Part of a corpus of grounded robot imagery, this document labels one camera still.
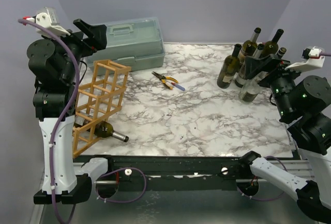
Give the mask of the green bottle silver neck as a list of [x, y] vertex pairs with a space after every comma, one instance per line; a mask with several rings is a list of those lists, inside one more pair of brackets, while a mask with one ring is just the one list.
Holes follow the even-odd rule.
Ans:
[[245, 69], [246, 69], [246, 58], [248, 56], [252, 56], [252, 57], [255, 57], [255, 58], [259, 58], [262, 51], [264, 49], [264, 44], [261, 43], [257, 46], [257, 48], [254, 48], [253, 46], [250, 46], [247, 48], [247, 52], [246, 54], [244, 55], [244, 60], [243, 60], [243, 63], [241, 65], [241, 68], [240, 70], [238, 71], [238, 75], [235, 79], [235, 84], [242, 88], [244, 86], [244, 84], [246, 83], [246, 76], [245, 76]]

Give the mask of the dark green wine bottle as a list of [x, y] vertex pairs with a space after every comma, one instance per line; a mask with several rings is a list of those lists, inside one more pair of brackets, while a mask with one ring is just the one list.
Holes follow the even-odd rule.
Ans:
[[220, 88], [228, 88], [239, 67], [238, 54], [242, 45], [237, 43], [231, 55], [227, 56], [223, 62], [222, 69], [217, 79], [217, 85]]

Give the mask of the brown label wine bottle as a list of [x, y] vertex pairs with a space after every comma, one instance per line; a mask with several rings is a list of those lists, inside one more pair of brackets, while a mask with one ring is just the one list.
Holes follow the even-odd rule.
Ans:
[[242, 65], [246, 56], [251, 56], [257, 48], [257, 39], [261, 33], [261, 28], [256, 27], [250, 39], [246, 40], [238, 54], [239, 62]]

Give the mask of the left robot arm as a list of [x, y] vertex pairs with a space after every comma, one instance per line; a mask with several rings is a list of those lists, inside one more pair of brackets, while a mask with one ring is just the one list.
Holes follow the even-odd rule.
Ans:
[[33, 105], [43, 137], [44, 181], [34, 195], [35, 204], [77, 204], [89, 199], [92, 182], [99, 176], [109, 180], [115, 168], [106, 159], [88, 164], [76, 174], [71, 135], [75, 117], [81, 58], [106, 48], [107, 27], [89, 25], [81, 19], [73, 24], [79, 32], [57, 36], [46, 28], [42, 39], [27, 48], [28, 67], [35, 75]]

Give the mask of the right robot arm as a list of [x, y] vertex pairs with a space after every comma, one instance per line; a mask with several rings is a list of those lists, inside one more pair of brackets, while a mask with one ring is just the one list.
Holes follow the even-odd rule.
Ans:
[[293, 64], [275, 54], [245, 59], [246, 79], [267, 73], [259, 86], [270, 88], [280, 122], [289, 125], [288, 131], [308, 159], [314, 180], [295, 176], [254, 151], [239, 159], [238, 173], [243, 178], [255, 175], [265, 179], [294, 199], [307, 217], [330, 223], [330, 118], [322, 113], [330, 105], [330, 85], [319, 76], [294, 82], [301, 73], [321, 68], [324, 59], [323, 54]]

